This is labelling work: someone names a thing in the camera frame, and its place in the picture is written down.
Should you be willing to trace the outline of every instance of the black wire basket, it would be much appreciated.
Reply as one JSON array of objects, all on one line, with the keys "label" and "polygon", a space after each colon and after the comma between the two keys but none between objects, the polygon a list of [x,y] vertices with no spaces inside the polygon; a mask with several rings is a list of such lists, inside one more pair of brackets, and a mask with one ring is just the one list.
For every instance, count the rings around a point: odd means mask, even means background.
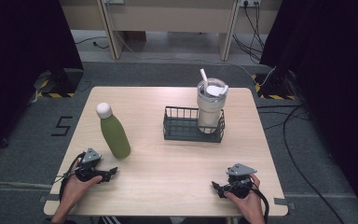
[{"label": "black wire basket", "polygon": [[216,127],[199,126],[199,109],[189,107],[166,106],[164,113],[164,139],[222,142],[225,130],[225,113],[222,109]]}]

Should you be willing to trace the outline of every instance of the wrist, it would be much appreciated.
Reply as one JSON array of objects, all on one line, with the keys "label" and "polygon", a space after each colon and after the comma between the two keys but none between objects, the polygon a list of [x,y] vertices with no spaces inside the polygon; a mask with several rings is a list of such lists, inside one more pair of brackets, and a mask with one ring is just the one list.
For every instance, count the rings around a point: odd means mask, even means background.
[{"label": "wrist", "polygon": [[255,217],[255,218],[250,218],[251,220],[249,220],[249,222],[251,224],[265,224],[266,222],[264,222],[264,218],[263,217]]},{"label": "wrist", "polygon": [[65,223],[66,217],[74,206],[70,203],[61,202],[55,212],[53,218],[51,219],[52,223],[63,224]]}]

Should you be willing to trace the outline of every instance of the black cable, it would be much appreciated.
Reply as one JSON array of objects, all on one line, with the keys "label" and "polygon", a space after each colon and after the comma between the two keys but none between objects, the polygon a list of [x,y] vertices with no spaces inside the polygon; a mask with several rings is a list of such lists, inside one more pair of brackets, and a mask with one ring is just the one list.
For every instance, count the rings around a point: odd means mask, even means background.
[{"label": "black cable", "polygon": [[[251,42],[251,47],[250,47],[250,51],[251,51],[251,53],[252,53],[252,45],[253,45],[253,42],[255,41],[255,34],[254,34],[254,37],[252,38],[252,42]],[[251,58],[251,61],[253,62],[253,63],[260,63],[260,59],[258,59],[258,62],[255,62],[253,59],[252,59],[252,57],[250,57]]]},{"label": "black cable", "polygon": [[79,41],[79,42],[75,42],[75,44],[81,44],[85,41],[88,41],[88,40],[91,40],[91,39],[99,39],[99,38],[106,38],[106,36],[94,36],[94,37],[91,37],[91,38],[87,38],[87,39],[84,39],[82,41]]},{"label": "black cable", "polygon": [[[247,49],[247,50],[250,49],[250,47],[248,47],[248,46],[246,46],[245,44],[243,44],[242,42],[240,42],[240,40],[238,39],[237,35],[234,34],[233,37],[234,37],[235,41],[237,42],[237,44],[238,44],[240,47],[243,47],[243,48],[245,48],[245,49]],[[262,53],[262,52],[263,52],[263,51],[258,50],[258,49],[253,49],[253,51],[256,51],[256,52],[259,52],[259,53]]]},{"label": "black cable", "polygon": [[252,30],[254,31],[254,38],[257,40],[257,42],[260,44],[260,46],[262,47],[262,49],[264,48],[264,43],[261,40],[260,34],[258,33],[258,21],[259,21],[259,10],[260,8],[258,7],[258,3],[256,4],[256,8],[255,8],[255,18],[256,18],[256,28],[254,27],[251,18],[248,15],[248,11],[246,10],[247,7],[244,7],[245,10],[245,15],[248,18],[249,23],[251,23],[252,26]]},{"label": "black cable", "polygon": [[290,117],[296,112],[296,110],[298,110],[302,105],[297,106],[292,112],[290,112],[290,114],[287,116],[286,120],[283,123],[283,142],[284,145],[286,147],[287,153],[289,154],[289,157],[293,163],[293,165],[296,167],[296,169],[298,170],[298,172],[300,173],[300,175],[304,178],[304,180],[307,182],[307,184],[319,195],[319,197],[324,201],[324,203],[330,208],[330,210],[334,213],[334,215],[338,218],[340,223],[344,223],[344,221],[341,219],[341,217],[338,215],[337,211],[333,208],[333,206],[331,206],[331,204],[324,198],[324,196],[319,192],[319,190],[317,190],[310,182],[309,180],[305,177],[305,175],[302,173],[302,171],[299,169],[298,165],[295,162],[295,159],[293,158],[292,152],[290,151],[289,145],[287,144],[287,139],[286,139],[286,123],[287,120],[290,119]]},{"label": "black cable", "polygon": [[99,44],[97,44],[97,42],[92,42],[92,44],[95,46],[95,47],[98,47],[98,48],[100,48],[100,49],[107,49],[107,48],[109,48],[109,45],[108,46],[106,46],[106,47],[101,47]]},{"label": "black cable", "polygon": [[[281,115],[289,115],[289,113],[284,113],[284,112],[279,112],[279,111],[262,111],[262,112],[258,112],[259,114],[281,114]],[[293,118],[296,119],[303,119],[303,120],[311,120],[311,119],[305,119],[305,118],[301,118],[300,115],[303,114],[307,114],[307,112],[302,112],[296,115],[293,115]]]},{"label": "black cable", "polygon": [[297,106],[302,106],[302,105],[261,105],[261,106],[258,106],[257,109],[276,108],[276,107],[297,107]]},{"label": "black cable", "polygon": [[[304,114],[304,113],[301,113],[301,114],[298,114],[298,115],[293,115],[293,116],[292,116],[292,119],[293,119],[293,118],[303,119],[303,118],[300,118],[299,115],[302,115],[302,114]],[[269,127],[265,128],[264,131],[265,131],[265,130],[268,130],[268,129],[271,129],[271,128],[278,127],[278,126],[280,126],[281,124],[284,124],[284,122],[281,122],[281,123],[278,123],[278,124],[274,124],[274,125],[272,125],[272,126],[269,126]]]},{"label": "black cable", "polygon": [[254,57],[258,61],[260,61],[260,58],[257,55],[255,55],[254,53],[252,53],[250,47],[248,47],[248,46],[244,45],[242,42],[240,42],[240,40],[238,39],[238,37],[236,35],[233,35],[233,37],[234,37],[234,40],[236,41],[237,45],[240,47],[240,49],[249,54],[249,56],[251,57],[251,60],[252,60],[252,57]]},{"label": "black cable", "polygon": [[252,183],[256,187],[256,189],[249,188],[248,186],[243,185],[240,181],[236,181],[236,182],[226,184],[222,188],[224,189],[226,187],[229,187],[229,189],[227,189],[226,191],[231,192],[231,190],[233,188],[236,188],[237,186],[241,186],[241,187],[247,188],[248,190],[253,191],[258,197],[260,197],[260,199],[263,201],[263,203],[265,205],[264,221],[265,221],[265,223],[267,223],[267,221],[269,219],[269,201],[267,200],[266,196],[264,196],[264,194],[258,189],[258,186],[253,181],[252,181]]},{"label": "black cable", "polygon": [[260,44],[261,49],[264,49],[264,42],[260,37],[260,32],[258,31],[258,23],[260,22],[260,5],[258,2],[255,2],[255,14],[255,29],[259,40],[258,43]]},{"label": "black cable", "polygon": [[76,156],[76,158],[72,161],[71,166],[69,166],[68,171],[65,172],[60,179],[54,181],[54,183],[57,183],[58,181],[62,180],[63,178],[69,177],[70,174],[71,174],[71,172],[72,172],[72,167],[74,167],[75,162],[77,161],[77,159],[82,158],[85,154],[86,154],[86,152],[82,152],[82,153],[78,154],[78,155]]}]

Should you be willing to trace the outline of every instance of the warning tape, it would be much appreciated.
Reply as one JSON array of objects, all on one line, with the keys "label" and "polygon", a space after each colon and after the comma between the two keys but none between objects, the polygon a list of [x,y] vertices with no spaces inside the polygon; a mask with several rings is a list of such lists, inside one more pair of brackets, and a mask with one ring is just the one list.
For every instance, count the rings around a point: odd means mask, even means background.
[{"label": "warning tape", "polygon": [[291,93],[289,94],[266,94],[263,92],[263,87],[259,86],[260,83],[256,81],[257,75],[252,75],[253,80],[255,81],[255,92],[257,92],[257,96],[262,99],[273,99],[273,100],[295,100],[295,96]]},{"label": "warning tape", "polygon": [[57,92],[39,92],[38,97],[50,97],[50,98],[61,98],[61,97],[74,97],[74,93],[57,93]]}]

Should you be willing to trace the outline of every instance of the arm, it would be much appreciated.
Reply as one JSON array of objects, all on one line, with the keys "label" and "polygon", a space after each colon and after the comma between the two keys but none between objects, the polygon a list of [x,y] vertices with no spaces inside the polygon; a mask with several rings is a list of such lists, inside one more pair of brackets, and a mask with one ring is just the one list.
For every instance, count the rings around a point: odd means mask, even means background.
[{"label": "arm", "polygon": [[64,223],[71,209],[86,194],[87,190],[91,188],[91,186],[99,183],[102,179],[103,178],[98,175],[87,182],[82,182],[77,179],[76,175],[71,175],[63,190],[60,205],[51,219],[51,222]]},{"label": "arm", "polygon": [[[258,189],[260,186],[260,180],[255,175],[250,175],[254,180],[254,189]],[[252,224],[264,224],[263,211],[261,209],[260,198],[252,191],[249,191],[248,196],[244,199],[240,199],[231,192],[225,193],[226,197],[234,202],[242,215]]]}]

